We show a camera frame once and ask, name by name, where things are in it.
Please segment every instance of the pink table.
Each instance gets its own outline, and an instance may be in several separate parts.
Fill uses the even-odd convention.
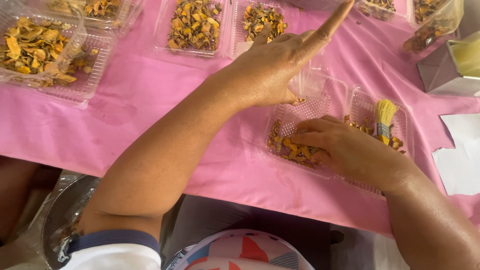
[[[199,70],[155,60],[152,32],[158,10],[159,1],[147,3],[132,31],[119,42],[86,110],[1,85],[0,154],[103,176],[143,131],[210,72],[229,63],[212,61]],[[290,30],[318,27],[326,16],[303,12]],[[325,60],[331,76],[413,108],[415,161],[444,192],[431,152],[453,147],[453,142],[439,115],[480,112],[480,99],[425,94],[415,67],[418,57],[397,50],[408,35],[402,27],[371,21],[354,10],[326,48]],[[255,158],[267,111],[251,108],[235,115],[211,143],[185,192],[391,235],[385,201]],[[480,194],[449,199],[480,228]]]

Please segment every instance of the skin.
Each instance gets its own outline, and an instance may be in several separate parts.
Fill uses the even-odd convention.
[[[316,31],[284,34],[268,44],[271,25],[266,25],[250,50],[209,76],[120,155],[85,207],[78,229],[84,234],[132,229],[158,239],[163,214],[177,202],[218,130],[251,106],[296,105],[287,88],[290,79],[328,43],[352,5],[345,0]],[[414,270],[478,269],[479,233],[412,161],[332,117],[299,123],[299,129],[310,132],[295,142],[321,143],[325,149],[314,155],[316,160],[385,191],[398,246]]]

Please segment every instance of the hand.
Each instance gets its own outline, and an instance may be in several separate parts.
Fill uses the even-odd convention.
[[[250,50],[208,77],[206,83],[210,88],[220,88],[221,94],[241,109],[279,103],[296,105],[297,97],[287,88],[289,81],[330,41],[352,6],[353,0],[346,0],[316,31],[283,34],[270,43],[267,38],[272,26],[266,24]]]
[[[302,121],[297,129],[310,132],[293,136],[292,142],[323,149],[312,159],[349,180],[392,191],[423,175],[408,157],[333,116]]]

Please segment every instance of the navy sleeve trim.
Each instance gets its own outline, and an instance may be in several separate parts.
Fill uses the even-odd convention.
[[[157,253],[160,252],[160,244],[148,233],[136,230],[104,230],[73,240],[69,244],[68,254],[89,247],[110,244],[138,244],[147,246]]]

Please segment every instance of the paintbrush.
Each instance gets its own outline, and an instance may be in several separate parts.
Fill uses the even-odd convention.
[[[398,108],[388,99],[377,102],[375,116],[377,118],[377,139],[388,145],[390,143],[390,122]]]

